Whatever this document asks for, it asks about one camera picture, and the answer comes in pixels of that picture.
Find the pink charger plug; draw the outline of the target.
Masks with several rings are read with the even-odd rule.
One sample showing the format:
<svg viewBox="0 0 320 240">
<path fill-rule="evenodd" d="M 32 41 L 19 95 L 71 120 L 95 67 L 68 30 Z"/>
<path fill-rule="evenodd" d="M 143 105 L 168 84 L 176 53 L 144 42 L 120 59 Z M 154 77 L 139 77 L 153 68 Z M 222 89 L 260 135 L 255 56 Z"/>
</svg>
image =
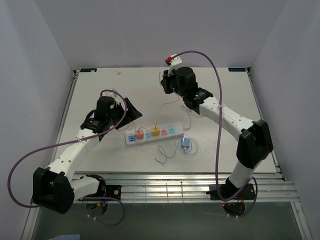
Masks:
<svg viewBox="0 0 320 240">
<path fill-rule="evenodd" d="M 137 129 L 134 133 L 136 140 L 143 140 L 144 139 L 144 131 L 142 129 Z"/>
</svg>

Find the yellow charger plug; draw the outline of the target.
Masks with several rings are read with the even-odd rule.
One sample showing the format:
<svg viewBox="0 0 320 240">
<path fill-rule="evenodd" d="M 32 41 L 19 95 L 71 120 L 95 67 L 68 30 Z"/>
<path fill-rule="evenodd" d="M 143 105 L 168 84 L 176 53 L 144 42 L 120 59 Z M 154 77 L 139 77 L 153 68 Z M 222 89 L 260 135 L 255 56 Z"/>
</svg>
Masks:
<svg viewBox="0 0 320 240">
<path fill-rule="evenodd" d="M 160 127 L 159 126 L 154 126 L 151 128 L 151 135 L 153 137 L 158 137 L 160 135 Z"/>
</svg>

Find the white colourful power strip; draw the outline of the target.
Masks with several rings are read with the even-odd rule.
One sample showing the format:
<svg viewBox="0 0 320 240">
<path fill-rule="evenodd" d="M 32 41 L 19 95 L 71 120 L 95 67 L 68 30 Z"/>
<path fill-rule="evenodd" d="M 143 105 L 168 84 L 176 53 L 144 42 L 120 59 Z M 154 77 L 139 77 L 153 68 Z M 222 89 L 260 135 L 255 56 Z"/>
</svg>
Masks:
<svg viewBox="0 0 320 240">
<path fill-rule="evenodd" d="M 185 131 L 181 122 L 160 124 L 156 127 L 139 127 L 124 133 L 124 142 L 128 147 L 140 146 L 183 137 Z"/>
</svg>

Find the blue charger plug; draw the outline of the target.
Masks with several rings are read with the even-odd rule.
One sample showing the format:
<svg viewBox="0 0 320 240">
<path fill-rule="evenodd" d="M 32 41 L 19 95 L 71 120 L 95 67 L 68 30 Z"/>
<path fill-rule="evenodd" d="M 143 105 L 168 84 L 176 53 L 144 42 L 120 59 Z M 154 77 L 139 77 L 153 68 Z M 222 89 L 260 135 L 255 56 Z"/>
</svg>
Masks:
<svg viewBox="0 0 320 240">
<path fill-rule="evenodd" d="M 183 137 L 181 140 L 180 140 L 180 147 L 185 151 L 187 149 L 189 149 L 191 146 L 191 142 L 190 142 L 190 139 L 188 137 Z"/>
</svg>

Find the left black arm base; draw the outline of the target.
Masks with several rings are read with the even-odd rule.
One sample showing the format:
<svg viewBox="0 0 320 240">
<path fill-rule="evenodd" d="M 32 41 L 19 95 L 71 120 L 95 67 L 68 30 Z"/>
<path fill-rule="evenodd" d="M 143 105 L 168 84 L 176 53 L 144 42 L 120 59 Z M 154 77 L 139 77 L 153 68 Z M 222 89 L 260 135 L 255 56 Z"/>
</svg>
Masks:
<svg viewBox="0 0 320 240">
<path fill-rule="evenodd" d="M 97 193 L 84 196 L 85 198 L 113 198 L 120 200 L 122 194 L 121 185 L 106 185 L 98 189 Z"/>
</svg>

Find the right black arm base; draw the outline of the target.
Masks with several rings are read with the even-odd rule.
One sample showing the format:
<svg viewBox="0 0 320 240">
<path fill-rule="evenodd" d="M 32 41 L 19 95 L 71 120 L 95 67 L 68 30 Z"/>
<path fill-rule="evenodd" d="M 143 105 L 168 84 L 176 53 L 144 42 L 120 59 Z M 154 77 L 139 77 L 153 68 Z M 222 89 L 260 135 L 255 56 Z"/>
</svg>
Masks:
<svg viewBox="0 0 320 240">
<path fill-rule="evenodd" d="M 230 198 L 233 194 L 236 193 L 237 189 L 231 189 L 226 184 L 221 184 L 219 186 L 220 194 L 223 199 Z M 206 192 L 209 195 L 211 200 L 219 200 L 218 191 L 215 184 L 209 185 L 209 191 Z M 254 200 L 256 196 L 256 192 L 254 190 L 254 186 L 251 183 L 248 183 L 244 189 L 233 199 L 234 200 Z"/>
</svg>

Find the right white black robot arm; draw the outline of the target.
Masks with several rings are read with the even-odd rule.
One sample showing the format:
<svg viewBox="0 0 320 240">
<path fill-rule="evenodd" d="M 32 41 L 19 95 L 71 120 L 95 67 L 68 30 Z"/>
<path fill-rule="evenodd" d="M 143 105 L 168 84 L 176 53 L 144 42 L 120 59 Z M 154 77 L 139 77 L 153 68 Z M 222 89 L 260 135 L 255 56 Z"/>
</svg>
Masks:
<svg viewBox="0 0 320 240">
<path fill-rule="evenodd" d="M 267 122 L 251 120 L 222 106 L 211 92 L 198 86 L 190 67 L 164 70 L 160 84 L 166 94 L 177 94 L 188 109 L 212 120 L 237 140 L 237 163 L 219 188 L 224 197 L 237 199 L 244 193 L 243 185 L 274 149 Z"/>
</svg>

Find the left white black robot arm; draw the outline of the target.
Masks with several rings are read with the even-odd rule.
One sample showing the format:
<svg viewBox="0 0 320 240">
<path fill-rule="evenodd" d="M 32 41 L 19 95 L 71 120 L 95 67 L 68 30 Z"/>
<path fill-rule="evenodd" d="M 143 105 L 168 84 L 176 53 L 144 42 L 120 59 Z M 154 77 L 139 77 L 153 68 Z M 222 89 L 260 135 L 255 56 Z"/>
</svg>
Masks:
<svg viewBox="0 0 320 240">
<path fill-rule="evenodd" d="M 41 207 L 65 214 L 75 200 L 106 196 L 106 182 L 96 174 L 74 180 L 73 175 L 89 152 L 103 139 L 105 132 L 119 129 L 142 117 L 129 101 L 123 107 L 114 96 L 101 96 L 96 108 L 90 111 L 80 125 L 75 142 L 46 168 L 39 167 L 33 173 L 32 201 Z"/>
</svg>

